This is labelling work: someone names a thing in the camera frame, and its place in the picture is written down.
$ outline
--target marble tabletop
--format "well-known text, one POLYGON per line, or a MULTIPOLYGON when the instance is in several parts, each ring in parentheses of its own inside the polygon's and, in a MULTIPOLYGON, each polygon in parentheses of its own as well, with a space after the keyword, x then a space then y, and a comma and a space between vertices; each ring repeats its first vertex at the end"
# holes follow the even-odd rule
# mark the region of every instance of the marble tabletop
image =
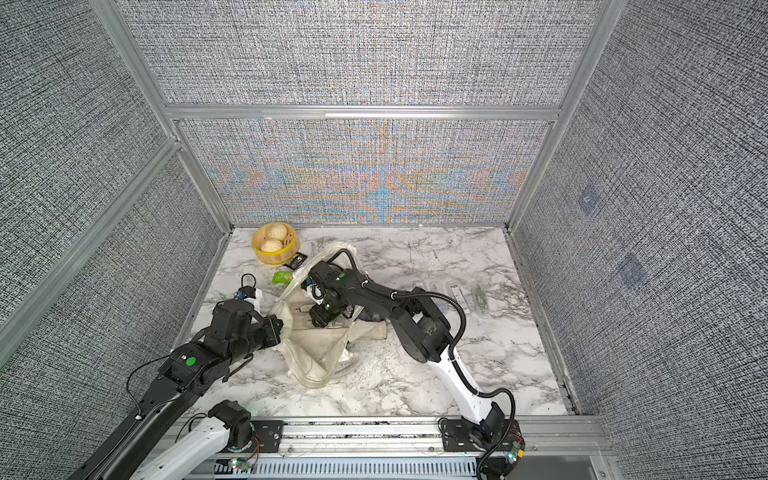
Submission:
MULTIPOLYGON (((269 312, 283 292, 285 285, 271 280, 276 271, 287 268, 267 266, 256 258, 250 245, 255 231, 235 229, 189 337, 210 325, 214 305, 232 297, 244 273, 252 273, 263 290, 262 313, 269 312)), ((394 289, 423 284, 426 290, 452 295, 451 286, 458 285, 470 313, 456 348, 481 388, 510 388, 518 415, 566 413, 500 228, 314 227, 297 229, 297 234, 300 252, 310 259, 331 242, 352 243, 361 269, 394 289), (487 296, 484 313, 473 302, 473 285, 487 296)), ((443 311, 454 333, 458 315, 447 307, 443 311)), ((228 382, 214 384, 191 411, 208 410, 230 399, 259 416, 458 415, 443 384, 430 369, 411 359, 392 326, 387 328, 385 340, 350 343, 348 350, 359 355, 359 365, 323 388, 301 386, 289 374, 283 357, 266 349, 256 352, 253 361, 228 382)), ((505 396, 496 401, 508 412, 505 396)))

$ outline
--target metal base plate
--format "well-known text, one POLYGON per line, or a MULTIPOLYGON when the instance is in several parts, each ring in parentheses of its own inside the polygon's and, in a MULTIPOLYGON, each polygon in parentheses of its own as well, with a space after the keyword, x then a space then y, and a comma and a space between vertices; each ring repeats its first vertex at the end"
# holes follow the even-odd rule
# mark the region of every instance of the metal base plate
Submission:
MULTIPOLYGON (((176 428, 158 445, 151 458, 174 444, 174 438, 185 419, 179 419, 176 428)), ((254 422, 275 418, 253 418, 254 422)), ((349 457, 423 457, 445 454, 443 432, 436 416, 421 417, 283 417, 283 437, 278 453, 302 458, 349 457)), ((449 417, 449 420, 460 420, 449 417)), ((541 415, 517 418, 525 435, 525 458, 558 455, 612 455, 611 445, 605 438, 600 421, 590 415, 541 415)), ((503 456, 500 451, 494 455, 503 456)), ((470 452, 451 452, 449 455, 475 457, 470 452)), ((241 454, 222 453, 219 458, 240 458, 241 454)))
MULTIPOLYGON (((440 428, 440 438, 442 448, 446 452, 484 452, 477 445, 472 443, 469 437, 469 423, 463 419, 440 419, 438 421, 440 428)), ((498 447, 499 452, 508 451, 515 440, 514 436, 507 435, 507 438, 498 447)))
MULTIPOLYGON (((251 420, 253 435, 259 439, 259 453, 277 453, 280 450, 280 441, 283 439, 282 420, 251 420)), ((253 453, 256 451, 256 443, 251 442, 245 449, 236 452, 238 454, 253 453)), ((224 449, 221 453, 232 454, 224 449)))

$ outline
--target gray fabric wall panel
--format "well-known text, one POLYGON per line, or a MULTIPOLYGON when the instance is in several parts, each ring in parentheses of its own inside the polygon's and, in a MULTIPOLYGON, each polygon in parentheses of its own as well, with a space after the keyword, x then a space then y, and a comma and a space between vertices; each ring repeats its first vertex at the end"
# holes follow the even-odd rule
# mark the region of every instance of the gray fabric wall panel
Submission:
POLYGON ((0 323, 165 139, 87 1, 0 5, 0 323))
POLYGON ((559 104, 601 0, 118 0, 171 103, 559 104))
POLYGON ((516 233, 629 479, 768 478, 766 25, 631 1, 516 233))
POLYGON ((501 223, 545 121, 185 120, 234 223, 501 223))
POLYGON ((169 352, 220 236, 172 158, 0 374, 4 479, 67 478, 107 438, 131 406, 125 379, 169 352))

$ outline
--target aluminum frame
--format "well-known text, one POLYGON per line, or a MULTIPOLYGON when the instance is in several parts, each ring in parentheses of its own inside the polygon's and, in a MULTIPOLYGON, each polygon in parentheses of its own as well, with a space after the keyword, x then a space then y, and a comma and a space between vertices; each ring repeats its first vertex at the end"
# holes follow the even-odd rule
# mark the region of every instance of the aluminum frame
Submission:
POLYGON ((564 389, 563 400, 566 402, 566 407, 571 404, 574 413, 582 412, 581 402, 579 402, 576 396, 576 390, 571 380, 571 375, 568 373, 568 368, 565 365, 565 359, 563 353, 560 350, 557 339, 554 337, 552 326, 547 319, 547 313, 544 310, 544 306, 538 297, 536 292, 536 286, 531 280, 531 274, 528 272, 528 265, 525 262, 525 258, 521 255, 520 247, 515 239, 513 233, 507 232, 505 234, 507 240, 507 247, 509 253, 512 255, 512 260, 515 262, 515 267, 518 271, 518 276, 523 284, 525 294, 528 296, 528 303, 531 307, 531 314, 541 337, 541 342, 544 344, 544 350, 547 352, 547 358, 552 366, 554 377, 558 381, 558 386, 564 389))
POLYGON ((5 366, 18 346, 58 300, 180 146, 176 138, 167 139, 48 274, 27 294, 21 304, 11 312, 8 319, 0 324, 0 365, 5 366))
MULTIPOLYGON (((283 438, 278 453, 269 458, 385 458, 470 457, 477 452, 445 452, 437 427, 439 416, 385 417, 253 417, 253 420, 282 420, 283 438)), ((448 419, 460 419, 448 416, 448 419)), ((592 415, 519 415, 515 417, 525 434, 525 456, 613 455, 600 419, 592 415)), ((158 442, 148 458, 174 444, 176 434, 189 417, 178 419, 158 442)), ((242 455, 224 453, 218 458, 242 455)))
POLYGON ((208 207, 210 215, 215 219, 222 233, 230 232, 232 230, 232 222, 227 209, 216 192, 214 184, 210 181, 208 174, 197 157, 194 156, 190 145, 186 142, 183 131, 168 116, 165 110, 163 92, 157 86, 157 82, 154 80, 154 76, 144 60, 138 45, 136 45, 134 36, 125 23, 117 4, 112 0, 91 0, 91 6, 112 39, 115 48, 123 58, 128 70, 133 75, 141 92, 144 94, 144 98, 154 112, 157 122, 168 137, 177 137, 182 143, 181 161, 184 164, 184 169, 189 174, 195 188, 197 188, 197 192, 208 207))
POLYGON ((592 469, 598 480, 623 480, 618 461, 613 455, 590 455, 592 469))
POLYGON ((619 15, 621 15, 626 4, 627 0, 606 0, 603 4, 603 8, 600 10, 598 19, 595 21, 594 27, 590 32, 589 39, 584 46, 584 50, 581 53, 576 69, 574 69, 574 74, 571 77, 568 89, 563 96, 561 115, 545 136, 541 150, 539 151, 536 160, 534 160, 533 164, 528 169, 528 174, 525 176, 525 180, 523 180, 520 193, 515 199, 515 205, 512 208, 512 212, 509 214, 507 222, 508 231, 517 230, 519 227, 520 222, 525 215, 525 211, 528 209, 531 200, 533 200, 536 189, 541 183, 541 179, 549 166, 549 162, 552 160, 555 151, 558 149, 558 145, 563 138, 565 130, 568 128, 568 122, 571 120, 571 117, 576 110, 581 95, 584 93, 584 89, 587 87, 587 84, 598 65, 598 60, 603 54, 603 50, 605 49, 608 39, 611 37, 611 33, 613 33, 619 15))
POLYGON ((555 121, 561 109, 556 106, 439 106, 439 105, 208 105, 166 104, 167 115, 174 120, 187 118, 265 118, 280 120, 331 119, 406 119, 444 118, 449 120, 546 120, 555 121))
POLYGON ((219 244, 216 248, 216 255, 214 255, 214 258, 210 261, 208 271, 205 273, 205 278, 203 278, 203 282, 200 284, 200 288, 197 289, 197 295, 194 297, 189 312, 187 312, 187 318, 184 319, 184 323, 181 325, 179 333, 176 335, 173 349, 187 342, 187 335, 189 335, 189 332, 192 329, 192 325, 194 324, 194 320, 197 318, 197 313, 200 311, 200 307, 203 305, 205 296, 208 294, 208 289, 214 281, 216 273, 219 271, 221 259, 224 258, 224 254, 227 252, 227 247, 229 246, 231 239, 232 233, 226 233, 219 239, 219 244))
MULTIPOLYGON (((234 228, 260 228, 265 223, 235 223, 234 228)), ((452 228, 452 227, 498 227, 503 223, 292 223, 294 228, 452 228)))

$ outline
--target black cable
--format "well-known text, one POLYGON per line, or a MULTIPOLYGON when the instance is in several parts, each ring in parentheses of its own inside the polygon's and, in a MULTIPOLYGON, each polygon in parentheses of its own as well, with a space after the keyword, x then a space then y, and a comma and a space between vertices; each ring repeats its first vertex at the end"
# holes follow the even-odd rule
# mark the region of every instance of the black cable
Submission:
MULTIPOLYGON (((146 366, 146 365, 149 365, 150 363, 152 363, 152 362, 156 362, 156 361, 158 361, 158 360, 159 360, 159 359, 151 360, 150 362, 148 362, 148 363, 145 363, 145 364, 144 364, 144 365, 142 365, 142 366, 146 366)), ((155 409, 157 409, 157 408, 159 408, 159 407, 161 407, 161 406, 165 405, 166 403, 171 403, 171 402, 173 402, 174 400, 178 400, 178 397, 177 397, 177 398, 175 398, 175 399, 170 399, 170 400, 166 400, 165 402, 160 402, 160 403, 158 403, 157 405, 155 405, 155 406, 154 406, 154 407, 153 407, 153 408, 152 408, 152 409, 149 411, 149 413, 147 414, 147 416, 151 415, 151 414, 152 414, 152 412, 154 412, 154 410, 155 410, 155 409)), ((131 436, 133 436, 133 435, 136 435, 136 430, 133 430, 133 428, 136 426, 136 423, 137 423, 137 422, 143 422, 143 421, 144 421, 144 419, 146 419, 146 418, 147 418, 147 416, 143 417, 141 420, 140 420, 140 419, 135 419, 135 420, 134 420, 134 422, 131 424, 131 427, 130 427, 128 430, 126 430, 126 431, 125 431, 125 433, 123 434, 123 436, 122 436, 122 437, 120 437, 120 440, 118 440, 118 442, 114 444, 114 447, 112 447, 112 450, 110 450, 110 451, 109 451, 109 453, 108 453, 108 454, 106 454, 106 455, 104 456, 104 458, 103 458, 103 459, 102 459, 102 460, 101 460, 99 463, 97 463, 97 464, 96 464, 96 465, 95 465, 93 468, 91 468, 91 470, 90 470, 90 471, 89 471, 89 472, 86 474, 85 478, 88 478, 89 476, 91 476, 91 473, 95 472, 95 471, 96 471, 96 469, 97 469, 97 468, 99 468, 99 466, 101 466, 101 464, 102 464, 102 463, 106 462, 106 461, 107 461, 107 460, 108 460, 108 459, 109 459, 109 458, 112 456, 112 454, 114 453, 114 451, 115 451, 115 450, 117 450, 117 449, 118 449, 118 447, 119 447, 119 446, 120 446, 120 445, 123 443, 123 441, 125 440, 125 438, 126 438, 126 437, 128 437, 128 435, 129 435, 129 434, 130 434, 131 436)))
POLYGON ((247 277, 247 276, 249 276, 249 275, 250 275, 250 277, 251 277, 251 278, 253 278, 253 286, 256 286, 256 277, 255 277, 255 276, 253 276, 253 274, 252 274, 252 273, 245 273, 245 274, 244 274, 244 275, 243 275, 243 276, 240 278, 240 288, 243 288, 243 287, 245 286, 245 285, 244 285, 244 283, 245 283, 245 277, 247 277))
POLYGON ((150 363, 155 363, 155 362, 156 362, 156 361, 158 361, 158 360, 166 359, 166 358, 168 358, 169 356, 170 356, 170 353, 169 353, 168 355, 157 357, 157 358, 156 358, 156 359, 154 359, 154 360, 150 360, 149 362, 146 362, 146 363, 143 363, 143 364, 139 365, 139 366, 138 366, 138 367, 136 367, 136 368, 134 369, 134 371, 133 371, 133 372, 131 372, 131 374, 128 376, 128 380, 126 380, 126 381, 125 381, 125 391, 126 391, 126 392, 128 392, 128 396, 130 396, 130 397, 131 397, 131 400, 133 400, 133 401, 134 401, 134 403, 136 404, 136 410, 138 410, 138 415, 139 415, 139 416, 141 416, 141 406, 139 405, 139 402, 136 400, 136 397, 134 397, 134 394, 133 394, 133 393, 131 393, 131 389, 129 388, 129 386, 130 386, 130 384, 131 384, 131 379, 132 379, 132 378, 134 378, 134 374, 135 374, 136 372, 138 372, 140 369, 143 369, 145 366, 149 365, 150 363))
POLYGON ((210 332, 210 326, 206 326, 204 328, 201 328, 200 330, 197 331, 197 333, 192 335, 192 340, 190 340, 190 342, 197 343, 201 338, 206 336, 208 334, 208 332, 210 332))
POLYGON ((355 264, 355 259, 352 256, 352 252, 350 252, 346 248, 342 248, 338 252, 334 253, 333 257, 330 257, 328 259, 328 263, 332 263, 335 259, 339 258, 339 255, 341 255, 342 253, 344 253, 346 255, 346 257, 349 259, 349 265, 352 265, 352 270, 354 270, 355 273, 357 273, 359 275, 360 274, 360 270, 357 269, 357 265, 355 264))
POLYGON ((348 305, 348 306, 351 306, 351 307, 352 307, 352 310, 349 312, 349 316, 347 316, 347 315, 344 315, 344 310, 346 310, 346 309, 344 309, 344 310, 342 310, 341 312, 339 312, 339 313, 341 313, 341 316, 343 316, 343 317, 344 317, 344 318, 346 318, 347 320, 351 319, 351 318, 352 318, 352 314, 355 312, 355 307, 354 307, 354 306, 352 306, 352 305, 348 305))
POLYGON ((399 298, 399 299, 404 299, 404 300, 405 299, 409 299, 409 298, 418 298, 418 297, 421 297, 421 296, 429 296, 429 297, 432 297, 432 298, 436 298, 436 299, 440 299, 440 300, 444 300, 444 301, 448 302, 456 310, 456 312, 458 312, 458 319, 459 319, 458 331, 456 332, 456 335, 453 337, 453 340, 451 341, 451 343, 448 346, 448 359, 453 364, 454 368, 456 369, 456 374, 458 375, 458 377, 460 378, 460 380, 462 381, 464 386, 467 388, 467 390, 469 390, 473 395, 477 395, 478 397, 480 397, 482 399, 490 399, 490 398, 493 398, 493 397, 495 397, 495 396, 497 396, 497 395, 499 395, 501 393, 504 393, 504 394, 506 394, 509 397, 509 402, 510 402, 509 420, 507 421, 507 426, 504 429, 504 434, 498 440, 498 442, 496 442, 494 445, 491 446, 491 448, 489 448, 488 450, 485 451, 485 454, 478 461, 478 464, 477 464, 477 475, 478 475, 478 478, 480 478, 480 468, 485 463, 485 461, 488 459, 488 457, 491 456, 493 454, 493 452, 495 452, 498 449, 498 447, 502 444, 504 439, 507 438, 507 434, 511 430, 512 422, 515 420, 515 410, 516 410, 516 408, 515 408, 515 396, 512 395, 512 392, 509 389, 505 388, 505 387, 498 388, 498 389, 496 389, 496 390, 494 390, 493 392, 490 392, 490 393, 481 392, 480 390, 478 390, 475 387, 473 387, 469 383, 467 378, 464 376, 464 372, 462 371, 461 367, 458 365, 458 362, 456 362, 456 359, 455 359, 455 356, 454 356, 454 352, 453 352, 454 348, 456 347, 456 344, 462 338, 462 336, 464 335, 464 331, 467 329, 467 316, 464 313, 464 309, 462 308, 461 305, 458 304, 458 302, 456 300, 454 300, 450 296, 447 296, 447 295, 444 295, 444 294, 438 293, 438 292, 411 292, 411 293, 392 292, 390 294, 387 294, 387 293, 384 293, 384 292, 379 292, 379 291, 377 291, 377 290, 375 290, 373 288, 366 287, 365 283, 363 283, 363 288, 367 288, 368 290, 376 293, 377 295, 383 295, 383 296, 387 296, 389 298, 399 298))
POLYGON ((315 300, 322 300, 326 297, 326 288, 319 283, 312 284, 312 298, 315 300), (315 295, 315 289, 320 290, 320 296, 315 295))
POLYGON ((184 424, 179 429, 179 432, 176 434, 176 439, 174 440, 174 443, 179 441, 179 437, 181 436, 181 433, 184 431, 184 427, 187 426, 187 423, 190 424, 190 432, 191 432, 192 431, 192 424, 194 423, 194 421, 197 420, 197 419, 204 419, 207 416, 208 415, 206 415, 205 413, 195 413, 190 418, 188 418, 187 421, 184 422, 184 424))

